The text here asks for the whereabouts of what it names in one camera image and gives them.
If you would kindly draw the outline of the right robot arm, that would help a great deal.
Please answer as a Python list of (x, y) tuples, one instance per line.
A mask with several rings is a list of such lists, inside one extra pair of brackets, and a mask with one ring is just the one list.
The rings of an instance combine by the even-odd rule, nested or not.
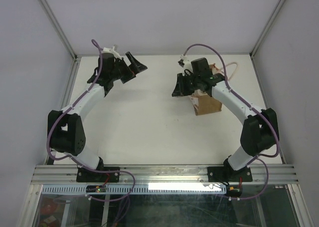
[(224, 75), (212, 72), (206, 58), (181, 59), (178, 63), (184, 72), (177, 75), (173, 97), (189, 96), (200, 90), (226, 106), (242, 124), (240, 147), (225, 160), (223, 168), (224, 178), (233, 181), (263, 151), (279, 144), (277, 114), (271, 108), (262, 109), (246, 101), (231, 88)]

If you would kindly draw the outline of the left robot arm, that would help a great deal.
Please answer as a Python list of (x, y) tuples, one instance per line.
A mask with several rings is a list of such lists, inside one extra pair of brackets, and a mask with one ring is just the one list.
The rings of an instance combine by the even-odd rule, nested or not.
[(103, 51), (82, 94), (72, 104), (48, 114), (46, 149), (50, 158), (61, 160), (51, 152), (63, 153), (65, 159), (70, 158), (87, 169), (87, 176), (93, 181), (100, 181), (104, 177), (104, 163), (101, 157), (87, 147), (83, 121), (94, 106), (107, 96), (115, 81), (126, 83), (147, 70), (147, 66), (130, 52), (126, 53), (126, 57), (130, 64), (126, 64), (115, 51)]

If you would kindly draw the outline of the brown canvas bag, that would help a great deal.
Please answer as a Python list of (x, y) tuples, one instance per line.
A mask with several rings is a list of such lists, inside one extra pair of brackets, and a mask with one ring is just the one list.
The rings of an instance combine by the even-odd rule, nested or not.
[(189, 96), (196, 116), (217, 113), (222, 110), (222, 103), (201, 90)]

